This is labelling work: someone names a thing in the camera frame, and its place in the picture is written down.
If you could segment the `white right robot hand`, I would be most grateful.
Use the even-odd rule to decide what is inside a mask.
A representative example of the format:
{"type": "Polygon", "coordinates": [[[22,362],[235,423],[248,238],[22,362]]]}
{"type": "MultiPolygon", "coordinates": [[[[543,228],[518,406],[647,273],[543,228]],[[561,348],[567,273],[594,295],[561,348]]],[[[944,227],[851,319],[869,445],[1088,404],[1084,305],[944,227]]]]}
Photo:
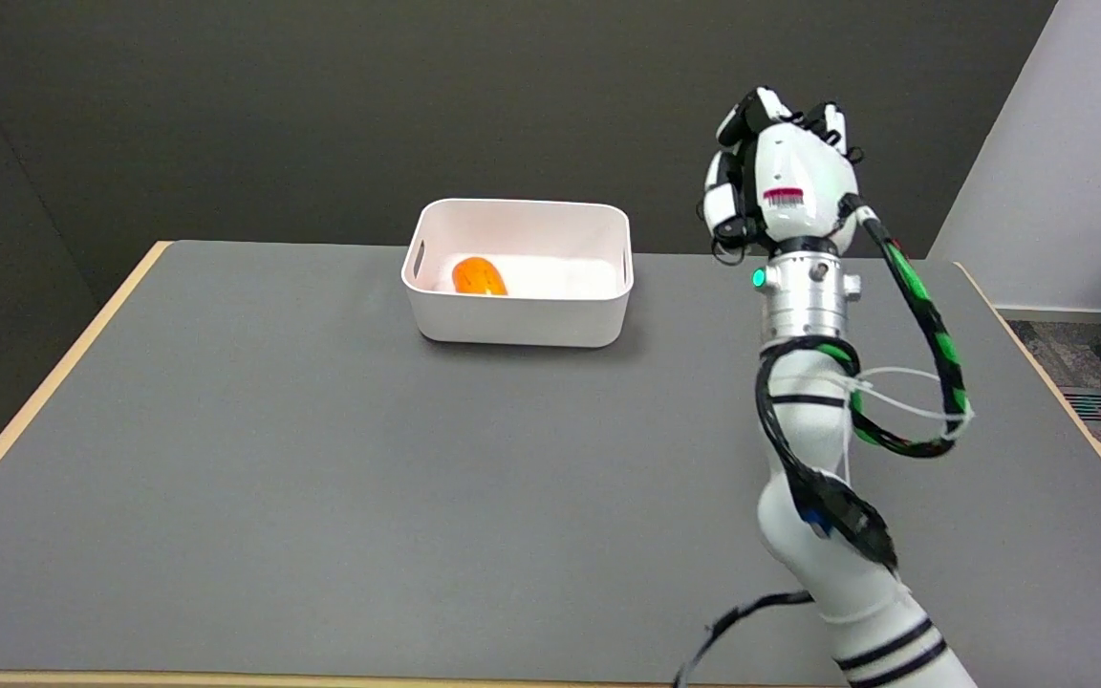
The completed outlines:
{"type": "Polygon", "coordinates": [[[859,192],[862,151],[849,143],[838,103],[800,112],[759,86],[724,114],[716,140],[698,204],[716,256],[740,261],[753,247],[847,252],[855,226],[842,200],[859,192]]]}

